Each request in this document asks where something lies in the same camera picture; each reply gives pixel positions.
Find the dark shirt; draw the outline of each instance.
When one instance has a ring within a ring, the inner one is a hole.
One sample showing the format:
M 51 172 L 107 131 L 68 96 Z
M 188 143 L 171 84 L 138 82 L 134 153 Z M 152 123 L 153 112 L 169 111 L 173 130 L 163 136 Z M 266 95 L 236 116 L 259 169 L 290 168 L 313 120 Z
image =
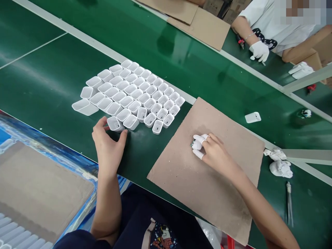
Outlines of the dark shirt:
M 154 194 L 133 184 L 122 194 L 121 201 L 120 233 L 113 249 L 212 249 L 194 216 Z M 75 248 L 112 247 L 84 230 L 66 234 L 54 246 L 54 249 Z

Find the worker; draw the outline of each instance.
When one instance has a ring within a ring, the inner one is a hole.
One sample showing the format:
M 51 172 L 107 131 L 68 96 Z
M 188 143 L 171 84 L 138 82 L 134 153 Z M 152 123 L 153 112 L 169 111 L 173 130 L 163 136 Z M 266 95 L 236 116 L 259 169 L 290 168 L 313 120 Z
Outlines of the worker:
M 284 9 L 287 17 L 297 17 L 297 1 L 296 4 L 294 0 L 292 2 L 292 9 Z M 290 62 L 315 45 L 312 41 L 304 42 L 315 25 L 286 24 L 283 22 L 286 17 L 279 14 L 283 10 L 276 5 L 274 0 L 253 0 L 231 25 L 259 62 L 265 62 L 271 50 L 282 56 L 284 62 Z
M 134 184 L 120 195 L 117 170 L 128 132 L 124 130 L 115 142 L 106 133 L 109 129 L 106 123 L 106 117 L 100 119 L 92 133 L 99 172 L 91 233 L 70 232 L 54 249 L 212 248 L 194 216 Z M 212 133 L 206 140 L 203 137 L 197 140 L 206 155 L 194 153 L 239 191 L 268 248 L 298 249 L 291 231 L 227 153 L 222 141 Z

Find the pliers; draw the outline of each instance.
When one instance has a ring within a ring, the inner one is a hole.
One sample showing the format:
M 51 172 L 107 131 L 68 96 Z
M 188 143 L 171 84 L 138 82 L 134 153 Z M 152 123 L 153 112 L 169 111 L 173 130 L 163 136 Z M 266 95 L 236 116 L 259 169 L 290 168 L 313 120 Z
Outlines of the pliers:
M 236 40 L 238 41 L 238 44 L 241 46 L 242 49 L 245 48 L 245 41 L 242 39 L 239 34 L 236 34 Z

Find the cartoon print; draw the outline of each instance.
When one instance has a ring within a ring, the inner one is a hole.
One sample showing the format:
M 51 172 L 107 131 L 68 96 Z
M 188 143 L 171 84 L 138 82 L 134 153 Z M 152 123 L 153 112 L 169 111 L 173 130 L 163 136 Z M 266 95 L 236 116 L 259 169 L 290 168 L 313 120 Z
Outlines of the cartoon print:
M 274 49 L 278 45 L 278 42 L 276 40 L 265 39 L 264 35 L 261 33 L 259 28 L 255 28 L 252 31 L 262 41 L 262 43 L 265 43 L 269 47 L 269 50 Z
M 143 238 L 142 249 L 176 249 L 176 245 L 177 240 L 172 230 L 151 218 L 151 224 Z

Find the hand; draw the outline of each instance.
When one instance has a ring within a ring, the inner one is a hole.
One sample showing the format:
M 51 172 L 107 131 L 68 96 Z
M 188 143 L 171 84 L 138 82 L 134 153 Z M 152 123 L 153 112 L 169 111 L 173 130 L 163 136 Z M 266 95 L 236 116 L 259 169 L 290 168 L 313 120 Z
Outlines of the hand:
M 204 147 L 206 155 L 198 149 L 193 149 L 193 153 L 211 168 L 230 180 L 237 175 L 239 170 L 242 171 L 226 151 L 223 142 L 213 133 L 202 136 L 194 135 L 194 139 Z
M 258 62 L 266 62 L 267 57 L 269 56 L 270 50 L 269 47 L 264 44 L 262 41 L 258 41 L 252 44 L 249 48 L 253 52 L 255 58 L 260 58 Z
M 98 156 L 98 178 L 112 178 L 116 176 L 128 133 L 128 130 L 122 131 L 119 141 L 115 142 L 106 133 L 106 130 L 110 129 L 109 126 L 104 127 L 106 123 L 107 118 L 102 117 L 93 127 L 92 133 Z

